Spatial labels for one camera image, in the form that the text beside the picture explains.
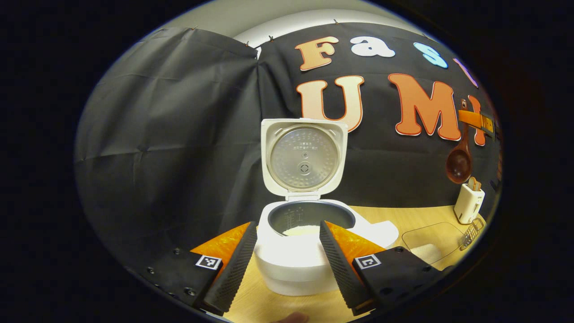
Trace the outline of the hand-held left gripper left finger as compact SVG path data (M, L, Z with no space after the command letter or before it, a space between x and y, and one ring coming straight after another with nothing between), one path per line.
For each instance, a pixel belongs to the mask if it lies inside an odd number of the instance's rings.
M223 315L230 310L257 241L248 222L190 251L173 249L143 268L143 279L194 310Z

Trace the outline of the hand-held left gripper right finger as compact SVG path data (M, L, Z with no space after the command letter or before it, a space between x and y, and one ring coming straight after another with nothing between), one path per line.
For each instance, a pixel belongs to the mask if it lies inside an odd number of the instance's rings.
M405 307L444 272L404 247L382 248L328 221L319 238L347 307L357 316Z

